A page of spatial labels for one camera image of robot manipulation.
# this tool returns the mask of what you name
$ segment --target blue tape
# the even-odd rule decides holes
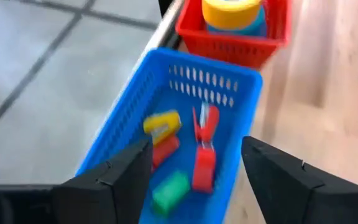
[[[263,6],[260,7],[258,16],[256,20],[249,26],[244,29],[236,30],[223,30],[217,29],[213,26],[207,24],[207,30],[209,32],[219,32],[225,34],[237,34],[237,35],[251,35],[257,37],[266,37],[267,36],[267,24],[265,20],[265,9]]]

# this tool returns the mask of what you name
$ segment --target yellow stapler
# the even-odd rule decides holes
[[[180,116],[176,110],[153,114],[143,122],[143,130],[146,134],[152,135],[154,146],[169,135],[177,132],[180,127]]]

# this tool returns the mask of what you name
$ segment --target yellow object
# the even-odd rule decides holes
[[[216,29],[243,29],[253,23],[261,0],[202,0],[205,21]]]
[[[154,146],[169,135],[176,133],[180,127],[180,116],[176,110],[154,114],[143,122],[143,130],[146,134],[152,135]]]

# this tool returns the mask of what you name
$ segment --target yellow tape roll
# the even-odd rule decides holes
[[[205,21],[217,29],[241,29],[255,21],[261,0],[202,0]]]

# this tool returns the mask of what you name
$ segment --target green block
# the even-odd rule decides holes
[[[168,216],[189,191],[189,178],[185,173],[176,171],[153,190],[155,212]]]

